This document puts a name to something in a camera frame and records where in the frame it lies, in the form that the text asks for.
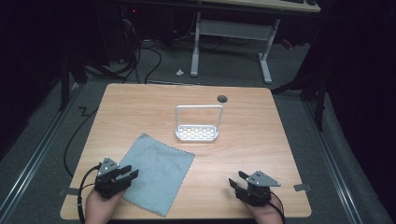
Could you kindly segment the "grey cloth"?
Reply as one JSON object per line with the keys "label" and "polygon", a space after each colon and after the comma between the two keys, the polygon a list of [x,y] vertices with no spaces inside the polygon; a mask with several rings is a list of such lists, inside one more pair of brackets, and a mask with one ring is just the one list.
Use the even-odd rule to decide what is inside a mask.
{"label": "grey cloth", "polygon": [[194,154],[170,147],[142,133],[120,161],[138,170],[123,195],[129,203],[166,217],[188,173]]}

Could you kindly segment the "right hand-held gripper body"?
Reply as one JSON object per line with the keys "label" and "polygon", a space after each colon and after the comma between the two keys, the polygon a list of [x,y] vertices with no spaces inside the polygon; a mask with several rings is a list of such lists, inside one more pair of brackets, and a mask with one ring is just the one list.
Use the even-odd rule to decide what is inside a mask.
{"label": "right hand-held gripper body", "polygon": [[251,206],[258,207],[267,205],[271,199],[271,187],[280,187],[281,184],[262,171],[256,171],[249,175],[247,187],[235,192],[235,197]]}

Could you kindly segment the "person's right hand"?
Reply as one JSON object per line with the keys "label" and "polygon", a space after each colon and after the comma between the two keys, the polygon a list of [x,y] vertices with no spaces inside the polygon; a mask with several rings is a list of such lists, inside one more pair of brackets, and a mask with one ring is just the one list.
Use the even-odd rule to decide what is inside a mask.
{"label": "person's right hand", "polygon": [[281,215],[271,205],[254,207],[244,203],[244,206],[254,216],[257,224],[283,224]]}

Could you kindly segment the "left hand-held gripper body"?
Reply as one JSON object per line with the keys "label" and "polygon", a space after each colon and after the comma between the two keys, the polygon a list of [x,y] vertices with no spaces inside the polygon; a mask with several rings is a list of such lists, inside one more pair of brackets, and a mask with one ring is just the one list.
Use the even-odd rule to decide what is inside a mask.
{"label": "left hand-held gripper body", "polygon": [[94,182],[94,189],[105,199],[110,199],[115,194],[124,190],[120,176],[120,165],[109,157],[105,157],[101,163]]}

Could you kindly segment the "black metal stand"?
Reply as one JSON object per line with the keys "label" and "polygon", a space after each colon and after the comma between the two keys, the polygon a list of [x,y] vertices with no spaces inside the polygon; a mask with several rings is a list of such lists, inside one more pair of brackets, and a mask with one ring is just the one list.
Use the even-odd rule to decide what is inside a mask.
{"label": "black metal stand", "polygon": [[62,60],[60,111],[65,110],[70,99],[70,77],[73,77],[77,84],[85,84],[88,80],[82,58],[77,54],[65,55]]}
{"label": "black metal stand", "polygon": [[301,89],[300,99],[302,101],[316,100],[316,109],[314,112],[314,122],[317,128],[322,132],[323,111],[325,109],[325,94],[327,86],[327,74],[311,74],[300,77],[279,88],[271,90],[272,94],[280,94],[286,90]]}

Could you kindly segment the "white metal rack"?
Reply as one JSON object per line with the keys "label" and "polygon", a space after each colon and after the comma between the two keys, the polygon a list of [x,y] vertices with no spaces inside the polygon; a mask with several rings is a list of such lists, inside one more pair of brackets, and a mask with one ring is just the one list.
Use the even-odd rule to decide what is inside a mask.
{"label": "white metal rack", "polygon": [[177,105],[175,134],[182,142],[214,142],[219,136],[222,105]]}

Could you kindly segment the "metal floor rail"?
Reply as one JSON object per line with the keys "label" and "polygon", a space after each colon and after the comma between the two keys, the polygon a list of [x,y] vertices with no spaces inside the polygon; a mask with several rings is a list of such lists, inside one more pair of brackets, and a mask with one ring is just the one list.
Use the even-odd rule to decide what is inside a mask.
{"label": "metal floor rail", "polygon": [[304,107],[304,111],[310,120],[311,125],[316,133],[316,136],[320,143],[320,148],[323,154],[323,158],[325,160],[329,175],[332,179],[333,185],[337,192],[338,198],[344,208],[347,219],[350,224],[363,224],[361,215],[354,203],[351,192],[346,184],[345,179],[343,178],[340,169],[334,159],[332,154],[330,145],[326,139],[326,136],[323,131],[318,128],[318,125],[315,121],[315,111],[313,106],[308,102],[302,102]]}
{"label": "metal floor rail", "polygon": [[62,85],[58,84],[29,118],[26,128],[6,157],[0,161],[0,224],[7,220],[28,188],[36,170],[46,156],[53,136],[67,113],[70,105],[79,95],[83,84],[73,84],[69,89],[70,99],[64,108],[59,100]]}

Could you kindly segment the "white-legged desk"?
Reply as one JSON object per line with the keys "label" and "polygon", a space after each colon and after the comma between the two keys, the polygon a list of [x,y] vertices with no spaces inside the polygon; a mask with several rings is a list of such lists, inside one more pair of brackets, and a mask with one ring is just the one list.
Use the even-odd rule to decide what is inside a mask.
{"label": "white-legged desk", "polygon": [[[315,0],[121,0],[139,7],[170,7],[190,9],[196,13],[194,48],[191,55],[191,76],[199,74],[200,37],[202,35],[265,41],[258,54],[263,81],[272,83],[267,57],[283,16],[317,16],[320,6]],[[268,24],[253,24],[230,19],[203,19],[202,13],[231,14],[235,16],[268,17]]]}

